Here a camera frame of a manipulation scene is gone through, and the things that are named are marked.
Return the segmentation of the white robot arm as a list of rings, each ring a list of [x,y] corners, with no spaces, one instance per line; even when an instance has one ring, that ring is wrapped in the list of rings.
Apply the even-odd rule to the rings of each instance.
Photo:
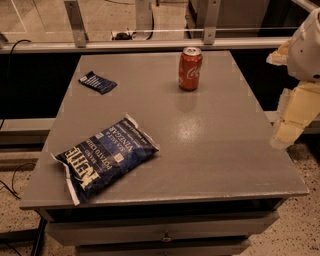
[[[286,65],[298,85],[280,95],[270,144],[285,149],[320,115],[320,8],[314,9],[293,36],[266,62]]]

